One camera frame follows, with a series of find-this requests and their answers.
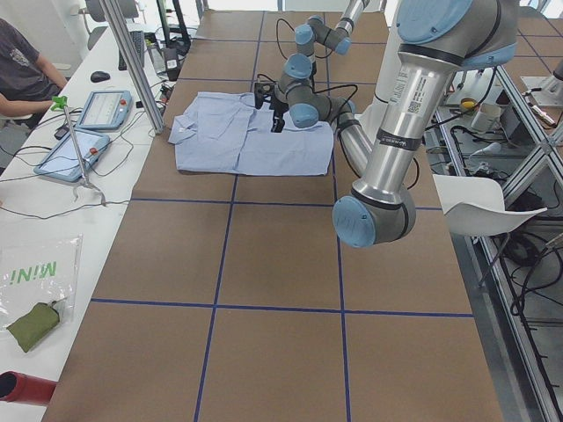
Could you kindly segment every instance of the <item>yellow object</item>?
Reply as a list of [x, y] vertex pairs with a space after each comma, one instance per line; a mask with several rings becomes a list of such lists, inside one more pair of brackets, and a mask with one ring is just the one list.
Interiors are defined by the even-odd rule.
[[461, 103], [462, 107], [466, 108], [467, 110], [472, 109], [476, 104], [477, 103], [475, 103], [475, 101], [469, 99]]

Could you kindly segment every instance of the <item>light blue shirt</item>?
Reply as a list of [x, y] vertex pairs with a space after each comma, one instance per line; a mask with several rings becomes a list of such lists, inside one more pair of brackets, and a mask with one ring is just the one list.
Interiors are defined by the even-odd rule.
[[174, 118], [169, 142], [176, 167], [253, 176], [326, 174], [333, 131], [326, 122], [299, 129], [287, 115], [283, 132], [270, 132], [273, 112], [256, 110], [251, 93], [200, 92]]

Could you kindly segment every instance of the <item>red cylinder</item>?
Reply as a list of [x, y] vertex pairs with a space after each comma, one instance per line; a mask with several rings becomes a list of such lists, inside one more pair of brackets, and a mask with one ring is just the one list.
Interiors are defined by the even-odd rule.
[[0, 375], [0, 400], [47, 406], [55, 387], [55, 381], [20, 374], [19, 372], [4, 372]]

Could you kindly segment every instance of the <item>computer mouse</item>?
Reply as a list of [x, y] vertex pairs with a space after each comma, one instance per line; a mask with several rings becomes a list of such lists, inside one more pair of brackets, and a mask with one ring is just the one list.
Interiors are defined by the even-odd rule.
[[109, 73], [104, 72], [102, 70], [96, 70], [90, 75], [90, 80], [94, 83], [103, 82], [109, 79]]

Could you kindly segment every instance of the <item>green pouch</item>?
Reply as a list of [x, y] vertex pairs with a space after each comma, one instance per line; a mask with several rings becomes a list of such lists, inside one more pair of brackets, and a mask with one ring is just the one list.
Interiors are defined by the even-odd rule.
[[7, 328], [16, 338], [22, 350], [27, 353], [53, 330], [59, 321], [59, 313], [53, 309], [52, 305], [37, 303], [31, 312], [23, 315]]

